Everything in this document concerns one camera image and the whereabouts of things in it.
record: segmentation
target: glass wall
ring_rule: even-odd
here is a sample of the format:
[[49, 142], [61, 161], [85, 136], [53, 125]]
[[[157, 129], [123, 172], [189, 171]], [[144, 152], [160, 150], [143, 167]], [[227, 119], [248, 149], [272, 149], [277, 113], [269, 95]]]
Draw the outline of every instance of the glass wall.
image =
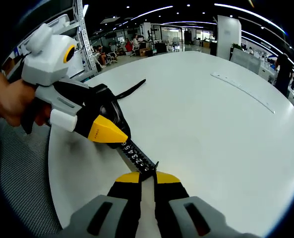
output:
[[213, 37], [212, 31], [196, 30], [196, 39], [211, 42], [215, 40], [215, 37]]
[[174, 38], [178, 38], [179, 42], [182, 42], [181, 28], [174, 27], [161, 27], [162, 29], [162, 41], [171, 45], [174, 41]]

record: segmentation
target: yellow plastic part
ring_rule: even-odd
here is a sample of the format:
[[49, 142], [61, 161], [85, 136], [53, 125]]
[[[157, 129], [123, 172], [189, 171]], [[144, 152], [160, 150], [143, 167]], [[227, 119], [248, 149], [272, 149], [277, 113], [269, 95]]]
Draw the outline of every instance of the yellow plastic part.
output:
[[68, 56], [68, 53], [73, 49], [75, 48], [75, 45], [71, 45], [68, 50], [65, 52], [65, 55], [64, 55], [64, 58], [63, 58], [63, 63], [67, 63], [67, 56]]
[[157, 181], [158, 184], [180, 182], [180, 180], [177, 177], [159, 171], [157, 171]]
[[127, 141], [128, 136], [111, 120], [99, 115], [93, 122], [88, 139], [100, 143], [123, 143]]
[[116, 182], [133, 182], [138, 183], [139, 182], [139, 172], [131, 172], [128, 174], [124, 174], [120, 176], [118, 179], [116, 179]]

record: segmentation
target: office desk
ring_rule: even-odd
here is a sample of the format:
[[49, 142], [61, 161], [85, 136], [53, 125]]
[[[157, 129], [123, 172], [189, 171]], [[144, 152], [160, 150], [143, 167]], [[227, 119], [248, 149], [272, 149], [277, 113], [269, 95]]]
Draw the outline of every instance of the office desk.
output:
[[[212, 72], [240, 83], [276, 113]], [[159, 171], [177, 176], [190, 196], [222, 212], [229, 226], [268, 234], [294, 198], [293, 105], [248, 69], [199, 52], [141, 59], [87, 83], [105, 83], [117, 95], [144, 78], [119, 101], [132, 140], [160, 162]], [[52, 129], [50, 185], [63, 227], [124, 173], [129, 169], [116, 150]]]

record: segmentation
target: window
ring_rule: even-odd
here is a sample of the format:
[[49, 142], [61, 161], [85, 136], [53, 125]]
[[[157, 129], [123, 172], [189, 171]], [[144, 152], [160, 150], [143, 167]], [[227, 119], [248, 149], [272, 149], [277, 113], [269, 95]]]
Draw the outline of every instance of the window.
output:
[[118, 42], [119, 44], [124, 43], [124, 42], [125, 42], [125, 38], [124, 38], [124, 36], [119, 36], [119, 37], [117, 37], [117, 42]]

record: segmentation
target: white pillar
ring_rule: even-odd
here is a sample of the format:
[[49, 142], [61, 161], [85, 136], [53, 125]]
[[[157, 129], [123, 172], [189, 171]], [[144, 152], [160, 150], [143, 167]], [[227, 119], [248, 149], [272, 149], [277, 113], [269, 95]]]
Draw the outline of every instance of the white pillar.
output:
[[217, 31], [217, 56], [229, 60], [232, 44], [241, 45], [241, 23], [237, 19], [218, 15]]
[[192, 38], [192, 41], [194, 41], [194, 38], [196, 38], [196, 29], [194, 28], [189, 28], [190, 31], [191, 31], [191, 38]]
[[150, 32], [150, 35], [151, 35], [151, 23], [150, 22], [142, 23], [140, 25], [140, 32], [145, 39], [148, 39], [148, 31]]

